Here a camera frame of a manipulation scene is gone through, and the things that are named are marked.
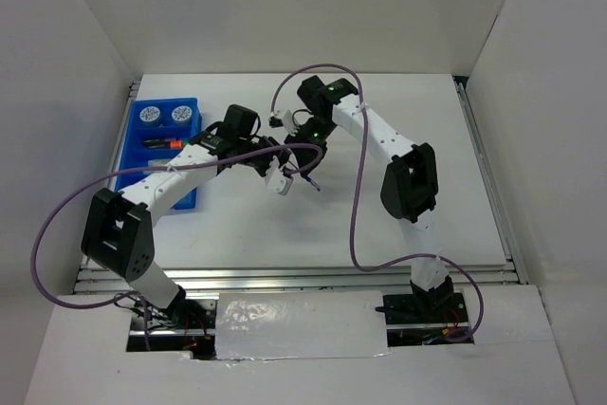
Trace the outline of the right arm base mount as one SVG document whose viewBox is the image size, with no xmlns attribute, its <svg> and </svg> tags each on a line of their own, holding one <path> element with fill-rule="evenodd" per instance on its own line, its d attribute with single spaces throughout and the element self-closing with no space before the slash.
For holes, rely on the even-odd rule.
<svg viewBox="0 0 607 405">
<path fill-rule="evenodd" d="M 426 313 L 413 294 L 384 295 L 375 311 L 384 317 L 389 347 L 473 343 L 467 336 L 469 314 L 462 293 L 455 293 L 446 305 Z"/>
</svg>

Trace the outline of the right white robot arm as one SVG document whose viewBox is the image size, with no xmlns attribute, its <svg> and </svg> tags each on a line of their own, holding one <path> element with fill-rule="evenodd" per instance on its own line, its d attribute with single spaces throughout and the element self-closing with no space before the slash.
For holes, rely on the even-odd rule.
<svg viewBox="0 0 607 405">
<path fill-rule="evenodd" d="M 359 264 L 355 254 L 355 229 L 359 192 L 367 156 L 384 168 L 379 198 L 385 211 L 397 222 L 411 263 L 414 311 L 425 322 L 436 321 L 447 309 L 453 284 L 440 247 L 434 238 L 433 211 L 438 194 L 436 155 L 428 143 L 416 144 L 397 132 L 377 112 L 367 106 L 360 83 L 341 78 L 326 84 L 318 76 L 303 80 L 297 95 L 309 114 L 303 124 L 290 111 L 271 109 L 270 124 L 288 132 L 287 142 L 311 143 L 327 150 L 327 139 L 336 128 L 360 142 L 359 170 L 350 221 L 350 254 L 354 266 L 365 272 L 401 263 L 391 260 L 375 267 Z"/>
</svg>

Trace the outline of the orange cap clear marker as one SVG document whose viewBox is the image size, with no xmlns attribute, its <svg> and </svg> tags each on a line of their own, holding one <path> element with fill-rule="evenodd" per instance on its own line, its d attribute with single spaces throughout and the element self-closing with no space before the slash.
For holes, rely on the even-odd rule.
<svg viewBox="0 0 607 405">
<path fill-rule="evenodd" d="M 152 171 L 166 170 L 170 167 L 170 159 L 149 160 L 147 167 Z"/>
</svg>

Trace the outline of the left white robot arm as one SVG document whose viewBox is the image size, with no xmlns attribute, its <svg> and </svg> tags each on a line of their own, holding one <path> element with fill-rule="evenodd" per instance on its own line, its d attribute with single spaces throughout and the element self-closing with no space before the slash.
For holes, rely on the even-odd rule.
<svg viewBox="0 0 607 405">
<path fill-rule="evenodd" d="M 278 193 L 289 184 L 284 171 L 289 150 L 272 137 L 253 135 L 256 120 L 255 112 L 233 104 L 222 121 L 189 139 L 165 166 L 118 192 L 103 188 L 92 197 L 83 253 L 120 276 L 167 328 L 178 327 L 201 307 L 156 263 L 157 221 L 187 193 L 236 164 L 253 169 Z"/>
</svg>

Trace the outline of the red blue clip pen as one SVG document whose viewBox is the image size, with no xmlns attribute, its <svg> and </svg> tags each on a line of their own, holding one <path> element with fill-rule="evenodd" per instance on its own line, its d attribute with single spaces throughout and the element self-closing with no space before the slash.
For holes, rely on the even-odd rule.
<svg viewBox="0 0 607 405">
<path fill-rule="evenodd" d="M 316 183 L 311 177 L 309 176 L 305 176 L 304 180 L 306 182 L 308 182 L 317 192 L 321 191 L 321 187 L 319 186 L 318 183 Z"/>
</svg>

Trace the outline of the purple cap black highlighter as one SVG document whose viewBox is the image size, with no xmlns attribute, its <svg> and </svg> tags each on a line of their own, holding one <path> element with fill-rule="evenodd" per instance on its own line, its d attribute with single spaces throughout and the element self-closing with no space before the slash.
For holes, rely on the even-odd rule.
<svg viewBox="0 0 607 405">
<path fill-rule="evenodd" d="M 171 139 L 167 138 L 147 138 L 142 142 L 146 149 L 165 149 L 171 147 Z"/>
</svg>

